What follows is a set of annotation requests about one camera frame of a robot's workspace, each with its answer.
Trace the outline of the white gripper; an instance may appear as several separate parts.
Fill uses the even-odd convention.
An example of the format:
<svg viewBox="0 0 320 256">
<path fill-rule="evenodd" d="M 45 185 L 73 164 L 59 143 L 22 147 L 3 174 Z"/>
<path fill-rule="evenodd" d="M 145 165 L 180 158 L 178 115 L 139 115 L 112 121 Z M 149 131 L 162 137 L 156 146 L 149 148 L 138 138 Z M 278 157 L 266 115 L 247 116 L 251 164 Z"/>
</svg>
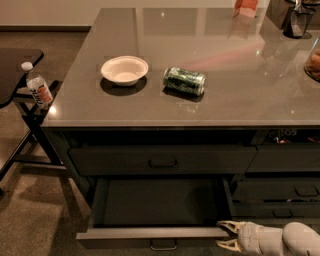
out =
<svg viewBox="0 0 320 256">
<path fill-rule="evenodd" d="M 283 242 L 283 229 L 266 227 L 253 222 L 218 221 L 219 227 L 227 228 L 238 240 L 219 240 L 216 244 L 224 249 L 241 252 L 249 256 L 286 256 L 287 247 Z"/>
</svg>

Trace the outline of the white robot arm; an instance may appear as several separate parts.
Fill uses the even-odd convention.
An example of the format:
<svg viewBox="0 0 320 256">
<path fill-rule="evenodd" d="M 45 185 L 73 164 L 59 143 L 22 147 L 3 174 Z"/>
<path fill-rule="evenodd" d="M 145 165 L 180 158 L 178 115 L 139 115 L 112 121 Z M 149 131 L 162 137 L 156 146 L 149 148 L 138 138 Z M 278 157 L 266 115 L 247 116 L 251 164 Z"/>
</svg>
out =
<svg viewBox="0 0 320 256">
<path fill-rule="evenodd" d="M 230 251 L 248 256 L 320 256 L 320 235 L 300 222 L 290 222 L 284 228 L 243 221 L 219 221 L 217 225 L 237 235 L 229 241 L 217 241 Z"/>
</svg>

